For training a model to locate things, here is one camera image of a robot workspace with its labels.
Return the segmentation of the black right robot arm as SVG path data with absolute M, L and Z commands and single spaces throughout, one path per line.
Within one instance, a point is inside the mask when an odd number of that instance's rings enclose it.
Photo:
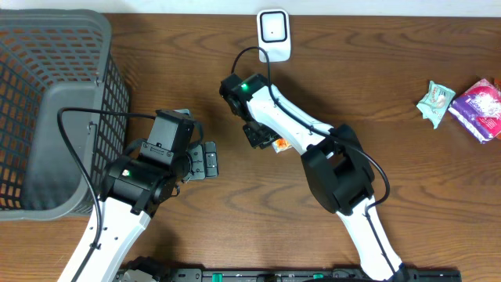
M 368 156 L 353 129 L 317 121 L 287 100 L 269 80 L 255 74 L 243 80 L 230 74 L 220 95 L 245 122 L 253 148 L 265 149 L 284 139 L 301 156 L 308 187 L 328 212 L 340 217 L 373 280 L 396 280 L 402 260 L 379 220 L 372 183 L 381 167 Z

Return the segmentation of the teal wet wipes pack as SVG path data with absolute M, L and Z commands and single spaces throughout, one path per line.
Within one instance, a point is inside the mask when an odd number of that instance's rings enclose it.
M 423 119 L 429 120 L 433 128 L 437 129 L 455 95 L 453 90 L 430 81 L 428 92 L 416 108 L 422 113 Z

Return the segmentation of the red snack bar wrapper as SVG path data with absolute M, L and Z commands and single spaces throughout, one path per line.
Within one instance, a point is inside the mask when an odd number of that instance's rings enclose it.
M 494 86 L 501 92 L 501 82 L 498 79 L 494 80 Z M 497 139 L 501 139 L 501 133 L 496 136 Z

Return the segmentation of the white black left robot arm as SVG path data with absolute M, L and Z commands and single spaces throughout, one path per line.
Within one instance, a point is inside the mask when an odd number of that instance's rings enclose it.
M 149 137 L 131 143 L 106 164 L 99 185 L 93 186 L 63 127 L 67 111 L 64 107 L 57 113 L 59 132 L 88 184 L 94 208 L 59 278 L 111 281 L 160 204 L 179 195 L 180 184 L 218 177 L 216 145 L 192 139 L 203 128 L 189 110 L 157 110 Z

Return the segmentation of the red purple snack pack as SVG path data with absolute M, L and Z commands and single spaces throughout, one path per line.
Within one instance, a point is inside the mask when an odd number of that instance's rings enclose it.
M 500 91 L 486 79 L 454 99 L 448 111 L 480 143 L 500 134 Z

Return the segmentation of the small orange box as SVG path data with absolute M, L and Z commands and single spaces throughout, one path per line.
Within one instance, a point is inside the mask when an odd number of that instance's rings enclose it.
M 283 152 L 292 148 L 292 145 L 284 138 L 279 138 L 272 143 L 272 147 L 276 153 Z

